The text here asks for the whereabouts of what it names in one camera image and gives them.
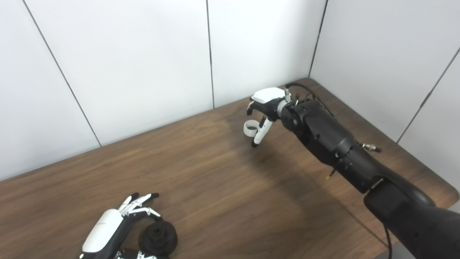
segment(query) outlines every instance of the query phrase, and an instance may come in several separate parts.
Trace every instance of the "black rubber object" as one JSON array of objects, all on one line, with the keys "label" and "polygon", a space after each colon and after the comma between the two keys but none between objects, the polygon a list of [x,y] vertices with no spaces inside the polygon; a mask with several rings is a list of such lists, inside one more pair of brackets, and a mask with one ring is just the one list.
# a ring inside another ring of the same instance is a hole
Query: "black rubber object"
[{"label": "black rubber object", "polygon": [[145,252],[155,256],[168,256],[177,247],[176,229],[170,222],[161,220],[150,225],[139,240],[139,246]]}]

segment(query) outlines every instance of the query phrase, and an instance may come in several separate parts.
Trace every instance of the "robotic finger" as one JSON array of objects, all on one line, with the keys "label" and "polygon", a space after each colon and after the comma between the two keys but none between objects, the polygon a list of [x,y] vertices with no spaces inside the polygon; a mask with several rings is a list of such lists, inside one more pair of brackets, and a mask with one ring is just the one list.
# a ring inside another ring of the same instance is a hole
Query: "robotic finger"
[{"label": "robotic finger", "polygon": [[272,120],[270,120],[266,116],[262,118],[260,123],[255,120],[246,121],[246,123],[244,124],[243,132],[248,137],[254,137],[253,141],[251,142],[252,147],[257,147],[260,144],[260,142],[265,137],[265,134],[267,134],[272,124]]}]

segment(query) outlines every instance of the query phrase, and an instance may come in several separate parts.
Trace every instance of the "white robotic hand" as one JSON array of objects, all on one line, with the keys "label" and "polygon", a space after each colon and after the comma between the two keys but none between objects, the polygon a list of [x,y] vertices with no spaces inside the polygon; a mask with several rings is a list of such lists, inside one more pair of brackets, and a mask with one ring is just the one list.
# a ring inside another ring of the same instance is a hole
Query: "white robotic hand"
[{"label": "white robotic hand", "polygon": [[253,110],[264,114],[260,123],[255,120],[248,120],[243,126],[244,134],[254,138],[251,146],[257,147],[273,122],[279,119],[281,109],[286,103],[291,101],[291,94],[287,89],[283,91],[276,87],[265,88],[254,93],[250,101],[247,106],[248,116],[253,113]]},{"label": "white robotic hand", "polygon": [[127,197],[120,208],[109,209],[101,216],[83,244],[80,259],[112,259],[131,230],[134,221],[144,217],[162,220],[161,215],[144,204],[159,197],[158,193]]}]

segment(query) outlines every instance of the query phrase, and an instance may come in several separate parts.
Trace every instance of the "robotic hand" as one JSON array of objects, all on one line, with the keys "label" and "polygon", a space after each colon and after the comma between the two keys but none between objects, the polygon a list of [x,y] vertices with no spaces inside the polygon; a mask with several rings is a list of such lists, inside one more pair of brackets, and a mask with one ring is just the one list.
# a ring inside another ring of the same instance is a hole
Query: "robotic hand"
[{"label": "robotic hand", "polygon": [[[291,100],[291,86],[307,89],[316,100],[299,101],[298,96]],[[254,137],[253,147],[272,122],[281,120],[320,162],[366,194],[364,205],[417,259],[460,258],[460,214],[436,207],[427,194],[371,156],[368,151],[381,149],[359,143],[306,86],[290,83],[284,91],[263,89],[250,101],[248,115],[253,109],[264,114],[259,125],[254,121],[244,125],[244,133]]]},{"label": "robotic hand", "polygon": [[248,120],[244,124],[243,132],[249,137],[254,137],[251,142],[252,147],[257,147],[265,134],[267,134],[272,123],[276,121],[279,117],[277,108],[282,104],[286,104],[290,101],[290,94],[286,95],[283,90],[279,88],[266,88],[256,92],[251,98],[250,103],[247,106],[246,113],[251,115],[253,110],[257,110],[264,114],[264,117],[258,123],[255,120]]},{"label": "robotic hand", "polygon": [[135,221],[145,217],[153,218],[156,223],[167,224],[172,239],[172,246],[167,244],[168,252],[172,252],[177,245],[177,236],[174,227],[163,221],[161,215],[144,204],[159,197],[158,193],[140,196],[134,193],[128,196],[118,209],[109,209],[101,216],[91,230],[83,244],[80,259],[167,259],[166,255],[153,255],[131,249],[119,251]]}]

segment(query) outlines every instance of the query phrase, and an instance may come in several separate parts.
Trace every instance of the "wall seam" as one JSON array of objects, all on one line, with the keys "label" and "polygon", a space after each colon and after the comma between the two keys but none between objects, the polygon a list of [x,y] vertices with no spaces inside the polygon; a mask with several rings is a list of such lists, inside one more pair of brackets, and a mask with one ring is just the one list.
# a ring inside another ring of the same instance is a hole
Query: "wall seam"
[{"label": "wall seam", "polygon": [[209,42],[209,64],[211,66],[211,91],[213,93],[213,109],[215,109],[216,104],[214,102],[213,55],[212,55],[212,52],[211,52],[211,29],[209,27],[208,0],[206,0],[206,17],[207,17],[207,39],[208,39],[208,42]]},{"label": "wall seam", "polygon": [[438,78],[438,80],[436,81],[436,83],[434,84],[433,88],[431,89],[430,92],[428,92],[428,94],[426,95],[426,97],[423,99],[422,103],[420,104],[420,107],[418,108],[417,112],[414,114],[414,116],[412,117],[412,119],[410,120],[409,124],[407,125],[407,127],[404,129],[404,131],[402,132],[401,136],[399,136],[398,140],[396,141],[396,143],[399,143],[400,140],[403,138],[404,134],[406,133],[406,131],[409,129],[410,125],[412,124],[412,122],[415,120],[415,118],[417,117],[417,115],[419,114],[420,110],[422,109],[422,107],[425,105],[426,101],[428,100],[428,98],[430,98],[431,94],[433,93],[434,89],[437,87],[437,85],[439,84],[439,82],[441,81],[441,79],[444,77],[444,74],[446,73],[446,71],[449,69],[450,65],[452,64],[452,62],[454,61],[454,59],[457,57],[458,53],[460,52],[460,47],[457,49],[457,51],[455,52],[454,56],[452,57],[452,59],[449,61],[449,63],[447,64],[446,68],[444,69],[444,71],[442,72],[441,76]]},{"label": "wall seam", "polygon": [[316,38],[316,45],[315,45],[315,50],[313,52],[313,57],[311,58],[310,71],[308,72],[308,78],[310,78],[311,69],[313,68],[313,61],[315,61],[316,48],[318,48],[319,35],[321,34],[322,23],[324,22],[324,16],[326,15],[326,8],[328,7],[328,2],[329,0],[326,0],[326,3],[324,4],[324,10],[322,11],[321,24],[319,26],[318,37]]},{"label": "wall seam", "polygon": [[77,99],[77,97],[75,96],[74,91],[73,91],[72,88],[70,87],[70,84],[69,84],[69,82],[67,81],[67,78],[65,77],[64,72],[63,72],[62,69],[61,69],[61,66],[59,65],[58,61],[56,60],[56,57],[54,56],[53,52],[51,51],[51,48],[50,48],[50,46],[48,45],[48,42],[46,41],[45,36],[44,36],[43,33],[41,32],[40,27],[39,27],[38,24],[37,24],[37,21],[35,20],[34,16],[32,15],[32,12],[30,11],[29,6],[28,6],[27,3],[25,2],[25,0],[22,0],[22,1],[23,1],[24,5],[25,5],[25,7],[26,7],[26,9],[27,9],[27,12],[29,12],[29,15],[30,15],[30,17],[32,18],[32,20],[33,20],[35,26],[37,27],[37,30],[38,30],[38,32],[40,33],[41,38],[42,38],[43,41],[45,42],[45,45],[46,45],[46,47],[48,48],[48,51],[50,52],[51,56],[53,57],[54,63],[56,64],[57,68],[59,69],[59,72],[61,72],[61,75],[62,75],[62,77],[64,78],[64,81],[66,82],[67,86],[69,87],[70,92],[72,93],[72,95],[73,95],[75,101],[76,101],[77,104],[78,104],[78,107],[80,108],[81,112],[83,113],[83,116],[85,117],[85,120],[86,120],[86,122],[88,123],[88,125],[89,125],[89,127],[90,127],[90,129],[91,129],[91,132],[94,134],[94,137],[95,137],[96,140],[98,141],[99,146],[102,147],[101,142],[100,142],[99,139],[98,139],[98,136],[97,136],[96,133],[94,132],[94,129],[92,128],[91,123],[89,123],[88,117],[86,116],[85,112],[83,111],[83,108],[81,107],[80,103],[78,102],[78,99]]}]

